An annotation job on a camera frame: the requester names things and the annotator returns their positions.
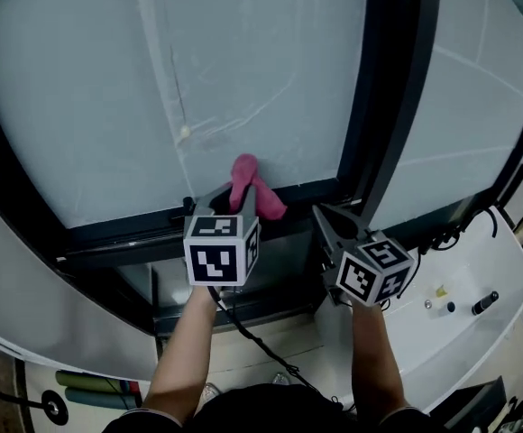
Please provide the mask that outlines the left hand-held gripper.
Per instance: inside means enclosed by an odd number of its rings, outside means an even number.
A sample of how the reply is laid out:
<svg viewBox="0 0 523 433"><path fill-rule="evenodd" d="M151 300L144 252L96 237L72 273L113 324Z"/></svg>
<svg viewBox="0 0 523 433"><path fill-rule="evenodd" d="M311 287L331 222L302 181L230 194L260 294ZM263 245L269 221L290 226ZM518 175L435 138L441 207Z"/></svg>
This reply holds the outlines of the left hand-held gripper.
<svg viewBox="0 0 523 433"><path fill-rule="evenodd" d="M257 189L250 184L243 194L242 210L235 215L217 215L226 210L232 184L199 198L184 224L183 246L192 286L243 286L259 259L260 223Z"/></svg>

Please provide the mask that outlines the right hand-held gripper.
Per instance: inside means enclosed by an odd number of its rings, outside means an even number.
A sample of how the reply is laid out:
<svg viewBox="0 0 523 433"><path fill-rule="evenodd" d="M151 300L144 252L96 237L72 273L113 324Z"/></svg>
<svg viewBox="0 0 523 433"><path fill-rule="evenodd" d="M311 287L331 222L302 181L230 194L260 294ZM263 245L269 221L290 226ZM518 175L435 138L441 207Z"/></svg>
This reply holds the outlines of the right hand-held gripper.
<svg viewBox="0 0 523 433"><path fill-rule="evenodd" d="M351 210L329 204L312 207L317 236L328 263L322 273L335 305L354 299L372 307L398 295L414 258L395 239L369 226Z"/></svg>

